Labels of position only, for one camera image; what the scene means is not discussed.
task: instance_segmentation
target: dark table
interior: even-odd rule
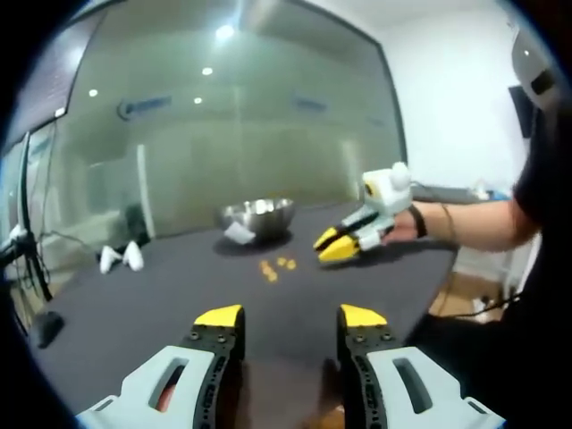
[[[247,318],[247,386],[252,428],[292,428],[324,406],[335,368],[335,314],[342,303],[385,315],[401,339],[445,282],[455,250],[435,241],[398,243],[350,264],[323,268],[312,244],[355,205],[298,210],[291,237],[245,250],[200,231],[143,248],[145,268],[78,273],[48,307],[66,325],[40,367],[73,413],[119,394],[125,375],[165,345],[177,344],[210,308],[242,304]],[[270,283],[259,263],[294,258]]]

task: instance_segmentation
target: wrist strap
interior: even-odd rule
[[[425,225],[425,219],[423,215],[419,211],[419,209],[413,205],[409,206],[408,211],[413,216],[413,220],[415,221],[415,226],[417,228],[417,238],[421,239],[425,235],[427,235],[427,226]]]

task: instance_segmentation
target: metal bowl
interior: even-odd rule
[[[218,212],[217,222],[225,231],[237,223],[254,233],[255,236],[251,241],[235,240],[240,244],[246,244],[246,242],[267,241],[284,236],[294,212],[294,202],[291,199],[256,199],[223,208]]]

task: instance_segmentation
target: ceiling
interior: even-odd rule
[[[422,18],[426,15],[448,13],[485,7],[495,0],[308,0],[339,15],[356,18],[368,28],[382,28]]]

